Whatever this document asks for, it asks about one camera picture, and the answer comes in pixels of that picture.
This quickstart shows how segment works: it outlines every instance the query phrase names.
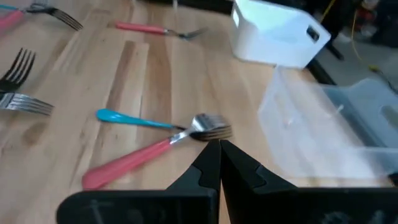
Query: red plastic handle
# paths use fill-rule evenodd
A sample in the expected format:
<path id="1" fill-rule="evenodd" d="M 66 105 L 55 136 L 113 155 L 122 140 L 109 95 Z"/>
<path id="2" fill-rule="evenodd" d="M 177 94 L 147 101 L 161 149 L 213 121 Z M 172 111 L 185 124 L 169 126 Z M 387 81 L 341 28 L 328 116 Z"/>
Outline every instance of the red plastic handle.
<path id="1" fill-rule="evenodd" d="M 83 176 L 83 188 L 85 190 L 99 189 L 139 165 L 161 155 L 170 149 L 170 146 L 170 140 L 166 139 L 89 170 Z"/>
<path id="2" fill-rule="evenodd" d="M 124 30 L 134 30 L 141 32 L 149 32 L 152 34 L 165 34 L 166 30 L 162 27 L 148 26 L 142 24 L 131 24 L 127 22 L 115 22 L 115 27 Z"/>
<path id="3" fill-rule="evenodd" d="M 20 10 L 10 12 L 8 15 L 0 19 L 0 30 L 7 29 L 10 26 L 17 24 L 24 17 L 24 13 Z"/>

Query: white container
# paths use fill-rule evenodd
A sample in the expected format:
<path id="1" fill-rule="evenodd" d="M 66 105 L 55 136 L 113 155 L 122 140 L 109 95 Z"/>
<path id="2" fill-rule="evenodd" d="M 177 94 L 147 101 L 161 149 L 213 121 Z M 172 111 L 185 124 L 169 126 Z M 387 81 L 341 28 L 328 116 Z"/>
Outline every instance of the white container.
<path id="1" fill-rule="evenodd" d="M 394 132 L 391 129 L 381 132 L 387 124 L 394 124 L 381 121 L 385 117 L 380 116 L 381 108 L 398 102 L 397 97 L 393 95 L 395 100 L 386 95 L 362 98 L 364 92 L 380 91 L 379 80 L 366 79 L 355 86 L 339 88 L 293 80 L 292 77 L 297 76 L 290 72 L 275 68 L 258 111 L 269 150 L 285 174 L 368 179 L 398 171 L 397 148 L 366 147 L 353 141 L 352 129 L 344 119 L 344 116 L 361 117 L 364 125 L 372 129 L 379 123 L 380 127 L 375 131 L 380 135 L 391 135 L 387 140 L 393 136 L 398 138 L 396 128 Z M 330 100 L 339 102 L 337 107 Z M 374 109 L 369 110 L 369 104 L 373 104 Z"/>
<path id="2" fill-rule="evenodd" d="M 330 39 L 307 12 L 265 1 L 235 0 L 232 19 L 231 46 L 242 60 L 304 68 Z"/>

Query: transparent plastic bin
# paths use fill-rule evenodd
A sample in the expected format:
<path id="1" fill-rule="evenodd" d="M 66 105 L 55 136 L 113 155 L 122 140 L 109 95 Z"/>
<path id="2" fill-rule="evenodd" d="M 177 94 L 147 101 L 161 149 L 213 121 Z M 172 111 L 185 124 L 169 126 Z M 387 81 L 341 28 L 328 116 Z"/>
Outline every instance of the transparent plastic bin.
<path id="1" fill-rule="evenodd" d="M 381 142 L 398 140 L 394 119 L 383 112 L 398 111 L 398 98 L 382 81 L 337 87 L 291 73 L 297 72 L 275 68 L 258 111 L 269 150 L 287 175 L 368 179 L 398 171 L 398 148 L 365 146 L 346 120 L 357 118 Z"/>

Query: cable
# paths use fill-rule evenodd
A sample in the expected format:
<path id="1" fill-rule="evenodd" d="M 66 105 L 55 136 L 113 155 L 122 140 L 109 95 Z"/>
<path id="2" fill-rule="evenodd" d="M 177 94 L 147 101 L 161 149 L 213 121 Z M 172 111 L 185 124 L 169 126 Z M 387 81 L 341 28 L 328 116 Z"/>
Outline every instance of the cable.
<path id="1" fill-rule="evenodd" d="M 365 64 L 365 66 L 367 66 L 367 68 L 368 68 L 371 72 L 373 72 L 373 73 L 379 75 L 379 77 L 380 77 L 381 79 L 383 79 L 383 80 L 389 85 L 390 89 L 391 89 L 392 91 L 394 91 L 394 93 L 398 94 L 398 90 L 392 85 L 392 83 L 390 82 L 390 80 L 384 75 L 384 73 L 380 70 L 380 68 L 379 68 L 377 65 L 368 65 L 368 64 L 362 59 L 362 57 L 359 55 L 358 51 L 356 50 L 355 41 L 354 41 L 354 29 L 355 29 L 357 11 L 358 11 L 358 10 L 355 10 L 354 20 L 353 20 L 353 26 L 352 26 L 352 28 L 351 28 L 351 45 L 353 46 L 354 53 L 355 53 L 356 57 L 358 58 L 358 60 L 359 60 L 361 63 Z"/>
<path id="2" fill-rule="evenodd" d="M 322 23 L 322 21 L 325 19 L 326 15 L 329 13 L 331 7 L 335 3 L 336 0 L 331 0 L 328 7 L 326 8 L 325 12 L 323 12 L 321 19 L 319 20 L 319 23 Z"/>

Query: wooden table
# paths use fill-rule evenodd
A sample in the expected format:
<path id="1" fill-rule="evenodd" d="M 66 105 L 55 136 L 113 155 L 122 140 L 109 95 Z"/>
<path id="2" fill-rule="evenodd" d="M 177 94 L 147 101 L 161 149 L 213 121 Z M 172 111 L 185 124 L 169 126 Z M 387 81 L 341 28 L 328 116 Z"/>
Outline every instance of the wooden table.
<path id="1" fill-rule="evenodd" d="M 184 7 L 175 13 L 171 7 L 142 2 L 133 7 L 125 0 L 74 1 L 76 5 L 54 4 L 82 21 L 85 28 L 79 32 L 41 15 L 27 17 L 1 36 L 1 70 L 10 67 L 19 48 L 36 51 L 37 61 L 21 92 L 55 110 L 51 117 L 0 111 L 0 223 L 55 223 L 58 204 L 81 190 L 81 177 L 90 167 L 170 135 L 100 123 L 95 118 L 100 108 L 181 125 L 197 113 L 223 114 L 233 125 L 230 141 L 293 184 L 389 185 L 386 180 L 293 179 L 281 173 L 256 114 L 273 68 L 232 56 L 229 17 Z M 115 19 L 180 31 L 210 30 L 187 42 L 116 30 L 111 25 Z M 312 79 L 308 73 L 296 76 Z M 338 140 L 342 134 L 334 135 Z M 164 189 L 204 146 L 187 139 L 107 188 Z M 228 222 L 222 203 L 220 223 Z"/>

